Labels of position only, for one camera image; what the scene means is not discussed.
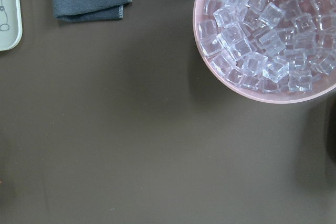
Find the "pink bowl of ice cubes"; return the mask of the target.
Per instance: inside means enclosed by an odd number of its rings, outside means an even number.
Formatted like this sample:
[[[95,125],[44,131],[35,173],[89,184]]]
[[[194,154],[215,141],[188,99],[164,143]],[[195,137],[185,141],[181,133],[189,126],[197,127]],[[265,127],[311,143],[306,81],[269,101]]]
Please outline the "pink bowl of ice cubes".
[[[215,77],[253,100],[289,104],[335,89],[335,0],[195,0],[193,28]]]

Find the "white rabbit tray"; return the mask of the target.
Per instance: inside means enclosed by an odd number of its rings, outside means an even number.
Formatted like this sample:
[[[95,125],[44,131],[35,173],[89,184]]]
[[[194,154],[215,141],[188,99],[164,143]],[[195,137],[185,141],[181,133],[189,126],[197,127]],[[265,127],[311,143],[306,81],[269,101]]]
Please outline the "white rabbit tray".
[[[20,0],[1,0],[1,51],[16,47],[22,34]]]

